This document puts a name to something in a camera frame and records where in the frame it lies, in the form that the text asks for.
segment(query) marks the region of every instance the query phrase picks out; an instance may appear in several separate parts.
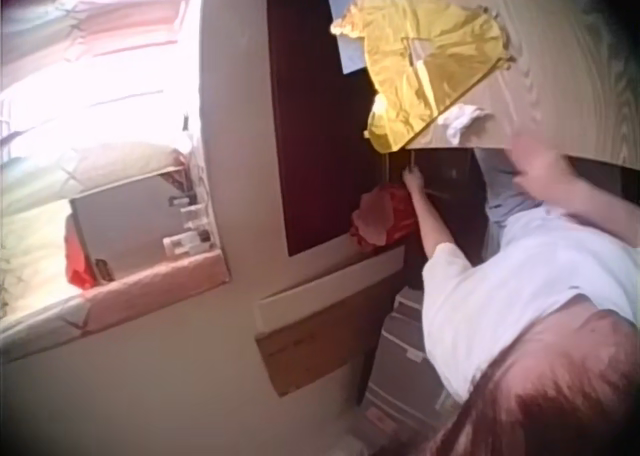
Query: white cloth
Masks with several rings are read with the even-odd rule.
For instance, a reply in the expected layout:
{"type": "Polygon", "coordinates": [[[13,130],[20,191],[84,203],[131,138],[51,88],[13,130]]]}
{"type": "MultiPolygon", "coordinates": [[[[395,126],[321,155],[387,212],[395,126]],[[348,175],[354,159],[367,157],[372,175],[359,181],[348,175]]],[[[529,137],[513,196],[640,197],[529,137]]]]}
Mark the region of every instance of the white cloth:
{"type": "Polygon", "coordinates": [[[473,268],[450,243],[426,264],[427,355],[462,402],[500,351],[576,294],[637,323],[639,275],[638,251],[619,240],[545,206],[521,212],[484,264],[473,268]]]}
{"type": "Polygon", "coordinates": [[[447,127],[447,139],[452,145],[458,146],[464,130],[476,119],[488,114],[477,106],[456,104],[438,116],[438,124],[447,127]]]}

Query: yellow plastic bag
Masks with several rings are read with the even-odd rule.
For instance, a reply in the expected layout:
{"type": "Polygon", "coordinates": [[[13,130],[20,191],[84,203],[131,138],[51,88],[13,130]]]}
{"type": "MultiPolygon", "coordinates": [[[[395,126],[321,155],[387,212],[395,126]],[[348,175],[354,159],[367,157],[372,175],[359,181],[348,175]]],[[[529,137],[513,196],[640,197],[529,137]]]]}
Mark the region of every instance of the yellow plastic bag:
{"type": "Polygon", "coordinates": [[[356,0],[331,31],[364,38],[379,92],[365,136],[381,153],[402,148],[508,57],[491,16],[438,0],[356,0]],[[433,48],[415,65],[411,39],[433,48]]]}

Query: red object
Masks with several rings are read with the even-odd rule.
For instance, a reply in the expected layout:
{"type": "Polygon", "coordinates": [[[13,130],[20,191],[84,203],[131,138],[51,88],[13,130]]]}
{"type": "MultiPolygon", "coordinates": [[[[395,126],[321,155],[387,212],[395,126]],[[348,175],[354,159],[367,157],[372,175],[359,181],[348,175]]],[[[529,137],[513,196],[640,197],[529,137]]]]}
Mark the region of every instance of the red object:
{"type": "Polygon", "coordinates": [[[360,199],[349,234],[364,251],[388,246],[417,227],[411,196],[404,186],[383,184],[360,199]]]}
{"type": "Polygon", "coordinates": [[[69,284],[82,290],[91,289],[97,285],[93,276],[91,265],[87,260],[76,227],[71,215],[67,216],[64,231],[65,259],[67,260],[66,273],[69,284]]]}

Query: window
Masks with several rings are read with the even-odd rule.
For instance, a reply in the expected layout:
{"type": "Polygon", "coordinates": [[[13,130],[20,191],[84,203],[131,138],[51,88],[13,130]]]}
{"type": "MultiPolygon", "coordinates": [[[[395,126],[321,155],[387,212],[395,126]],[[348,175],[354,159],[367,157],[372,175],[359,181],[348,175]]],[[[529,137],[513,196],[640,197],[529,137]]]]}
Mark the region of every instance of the window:
{"type": "MultiPolygon", "coordinates": [[[[165,239],[184,233],[185,255],[222,260],[199,133],[200,6],[15,0],[5,11],[3,333],[80,293],[104,299],[106,283],[164,262],[165,239]],[[118,233],[134,220],[146,246],[118,233]],[[114,260],[102,257],[107,245],[114,260]]],[[[222,282],[226,268],[219,274],[222,282]]]]}

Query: cabinet door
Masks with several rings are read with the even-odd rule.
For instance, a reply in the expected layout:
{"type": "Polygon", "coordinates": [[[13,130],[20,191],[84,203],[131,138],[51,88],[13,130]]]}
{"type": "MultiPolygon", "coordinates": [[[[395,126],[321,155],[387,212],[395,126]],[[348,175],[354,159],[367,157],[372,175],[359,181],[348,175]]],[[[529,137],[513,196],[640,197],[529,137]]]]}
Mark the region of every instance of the cabinet door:
{"type": "Polygon", "coordinates": [[[342,73],[328,0],[267,0],[271,84],[287,247],[347,233],[382,156],[364,139],[374,89],[342,73]]]}

